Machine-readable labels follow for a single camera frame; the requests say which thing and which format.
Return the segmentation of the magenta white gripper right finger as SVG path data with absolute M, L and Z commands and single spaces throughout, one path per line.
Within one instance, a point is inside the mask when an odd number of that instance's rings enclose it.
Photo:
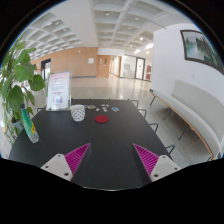
M 157 155 L 137 144 L 134 144 L 133 148 L 141 161 L 141 167 L 152 182 L 180 170 L 180 167 L 166 155 Z

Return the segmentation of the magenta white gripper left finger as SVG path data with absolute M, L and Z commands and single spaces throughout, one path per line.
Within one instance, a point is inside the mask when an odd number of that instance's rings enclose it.
M 80 168 L 84 157 L 90 152 L 90 147 L 91 144 L 87 143 L 65 155 L 56 154 L 42 166 L 42 169 L 65 180 L 71 181 Z

